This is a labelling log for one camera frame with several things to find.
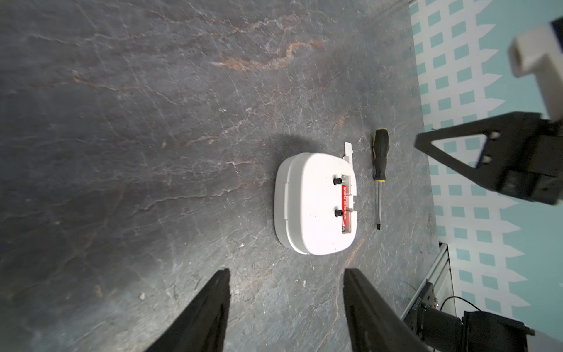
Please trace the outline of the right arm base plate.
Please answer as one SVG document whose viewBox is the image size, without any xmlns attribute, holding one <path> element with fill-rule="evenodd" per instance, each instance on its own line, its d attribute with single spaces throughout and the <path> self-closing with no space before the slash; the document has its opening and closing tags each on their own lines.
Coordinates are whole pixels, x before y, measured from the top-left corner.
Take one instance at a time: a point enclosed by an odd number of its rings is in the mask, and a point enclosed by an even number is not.
<svg viewBox="0 0 563 352">
<path fill-rule="evenodd" d="M 414 296 L 403 322 L 423 343 L 433 339 L 438 331 L 433 283 L 426 281 Z"/>
</svg>

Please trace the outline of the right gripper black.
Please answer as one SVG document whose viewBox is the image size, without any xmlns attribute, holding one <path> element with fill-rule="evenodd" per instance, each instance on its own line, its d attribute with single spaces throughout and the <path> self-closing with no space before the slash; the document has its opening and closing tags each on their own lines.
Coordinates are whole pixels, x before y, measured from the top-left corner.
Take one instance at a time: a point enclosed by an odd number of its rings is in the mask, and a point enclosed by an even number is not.
<svg viewBox="0 0 563 352">
<path fill-rule="evenodd" d="M 421 133 L 415 148 L 488 191 L 562 202 L 562 123 L 510 112 Z"/>
</svg>

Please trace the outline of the white battery cover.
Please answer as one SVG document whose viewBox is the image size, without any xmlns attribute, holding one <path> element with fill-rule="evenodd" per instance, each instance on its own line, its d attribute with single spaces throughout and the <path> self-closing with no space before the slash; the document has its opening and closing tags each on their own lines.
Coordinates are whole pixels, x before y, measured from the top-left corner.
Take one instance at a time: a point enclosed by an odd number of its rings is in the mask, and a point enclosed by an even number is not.
<svg viewBox="0 0 563 352">
<path fill-rule="evenodd" d="M 349 163 L 351 166 L 353 166 L 353 148 L 352 148 L 352 144 L 350 142 L 346 142 L 344 143 L 344 148 L 345 148 L 345 154 L 343 156 L 343 159 Z"/>
</svg>

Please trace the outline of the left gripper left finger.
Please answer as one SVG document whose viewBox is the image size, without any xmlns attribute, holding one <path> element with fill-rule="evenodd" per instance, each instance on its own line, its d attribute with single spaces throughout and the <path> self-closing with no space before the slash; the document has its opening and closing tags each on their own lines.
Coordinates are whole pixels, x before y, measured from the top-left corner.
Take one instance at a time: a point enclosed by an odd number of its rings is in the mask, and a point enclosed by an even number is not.
<svg viewBox="0 0 563 352">
<path fill-rule="evenodd" d="M 148 351 L 222 351 L 230 311 L 230 270 L 217 271 Z"/>
</svg>

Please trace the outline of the white alarm device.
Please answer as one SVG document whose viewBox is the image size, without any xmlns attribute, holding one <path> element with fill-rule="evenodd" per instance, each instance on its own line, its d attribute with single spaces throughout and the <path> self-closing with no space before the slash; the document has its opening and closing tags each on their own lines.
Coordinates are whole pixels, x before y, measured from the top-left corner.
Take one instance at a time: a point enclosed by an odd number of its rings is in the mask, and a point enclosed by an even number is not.
<svg viewBox="0 0 563 352">
<path fill-rule="evenodd" d="M 342 232 L 342 185 L 348 187 L 349 232 Z M 358 229 L 353 166 L 343 157 L 300 153 L 278 168 L 274 192 L 274 228 L 279 242 L 302 255 L 341 252 Z"/>
</svg>

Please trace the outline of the black yellow screwdriver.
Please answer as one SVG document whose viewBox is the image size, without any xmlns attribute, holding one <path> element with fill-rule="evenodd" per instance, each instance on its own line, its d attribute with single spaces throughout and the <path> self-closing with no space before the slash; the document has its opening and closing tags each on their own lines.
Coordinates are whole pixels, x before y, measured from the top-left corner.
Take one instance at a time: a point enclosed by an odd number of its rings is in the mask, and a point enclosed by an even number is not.
<svg viewBox="0 0 563 352">
<path fill-rule="evenodd" d="M 376 228 L 381 230 L 383 212 L 383 187 L 386 182 L 386 167 L 389 154 L 389 132 L 386 128 L 375 131 L 372 137 L 372 178 L 377 184 Z"/>
</svg>

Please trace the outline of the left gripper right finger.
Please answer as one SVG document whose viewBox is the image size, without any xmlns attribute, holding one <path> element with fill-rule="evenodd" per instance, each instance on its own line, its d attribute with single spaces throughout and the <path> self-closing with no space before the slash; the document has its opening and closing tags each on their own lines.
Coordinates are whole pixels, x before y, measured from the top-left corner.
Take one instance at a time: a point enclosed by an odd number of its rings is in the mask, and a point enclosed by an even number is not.
<svg viewBox="0 0 563 352">
<path fill-rule="evenodd" d="M 357 268 L 347 268 L 343 299 L 353 351 L 426 351 Z"/>
</svg>

